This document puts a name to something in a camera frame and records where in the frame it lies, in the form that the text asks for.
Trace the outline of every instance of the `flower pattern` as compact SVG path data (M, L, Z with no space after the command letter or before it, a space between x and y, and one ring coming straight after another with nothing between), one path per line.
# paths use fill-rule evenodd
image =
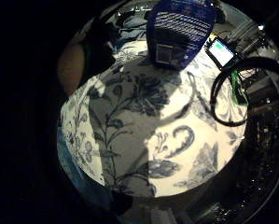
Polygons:
M128 109L132 112L156 116L168 104L168 95L158 78L146 77L145 74L135 78L133 100Z
M70 153L91 178L132 196L168 196L199 186L222 168L222 146L237 147L244 126L228 129L211 117L212 73L180 76L140 58L136 51L143 49L126 50L132 53L119 54L64 104L61 120ZM140 74L128 64L138 66ZM227 101L227 93L219 99ZM167 193L162 185L172 189Z

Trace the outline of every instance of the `wire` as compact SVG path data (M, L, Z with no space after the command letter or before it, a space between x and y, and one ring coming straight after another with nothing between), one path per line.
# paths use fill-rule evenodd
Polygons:
M221 89L223 82L225 81L226 78L231 76L231 73L233 71L240 72L243 70L249 70L254 68L267 69L279 75L279 62L270 58L252 57L252 58L246 58L239 61L238 63L234 64L232 67L229 67L224 71L222 71L216 77L211 89L210 106L211 106L211 114L217 122L229 127L237 127L246 123L246 119L243 119L241 121L236 121L236 122L234 121L226 122L224 120L219 119L216 115L216 98L219 93L219 90Z

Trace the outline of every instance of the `dark background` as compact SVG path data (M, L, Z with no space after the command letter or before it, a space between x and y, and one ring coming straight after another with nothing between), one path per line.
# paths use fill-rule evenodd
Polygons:
M97 8L115 2L0 1L0 223L98 223L55 162L56 62ZM268 20L279 47L279 1L225 2ZM279 223L279 190L251 222Z

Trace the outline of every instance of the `table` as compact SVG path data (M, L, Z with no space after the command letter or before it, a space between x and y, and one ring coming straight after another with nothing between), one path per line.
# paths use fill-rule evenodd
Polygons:
M204 49L181 72L154 67L146 41L133 41L116 63L76 90L61 112L69 152L93 180L136 197L193 189L227 165L245 125L227 127L209 113L219 73ZM241 120L230 83L217 97L217 115Z

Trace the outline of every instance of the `blue floral pattern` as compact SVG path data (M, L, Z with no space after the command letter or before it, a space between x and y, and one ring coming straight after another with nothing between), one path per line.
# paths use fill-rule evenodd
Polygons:
M128 109L132 112L156 116L168 104L168 95L158 78L146 77L145 74L135 77L133 99Z
M222 127L211 117L212 73L176 74L153 67L138 55L144 49L123 49L130 52L120 53L64 104L69 152L89 177L132 196L168 196L199 186L226 165L234 153L227 146L238 147L244 126ZM219 99L228 101L223 88Z

